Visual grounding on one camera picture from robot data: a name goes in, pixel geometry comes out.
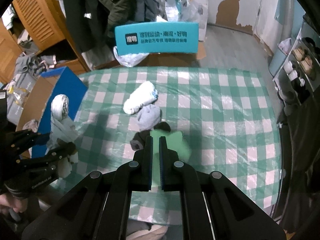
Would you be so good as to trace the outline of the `left hand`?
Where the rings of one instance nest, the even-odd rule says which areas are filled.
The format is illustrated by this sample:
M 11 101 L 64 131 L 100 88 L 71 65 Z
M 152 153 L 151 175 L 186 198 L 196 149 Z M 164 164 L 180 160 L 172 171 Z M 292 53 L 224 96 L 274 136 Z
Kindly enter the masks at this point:
M 17 199 L 10 193 L 0 195 L 0 210 L 3 215 L 8 215 L 10 209 L 13 209 L 16 213 L 24 212 L 27 206 L 27 199 Z

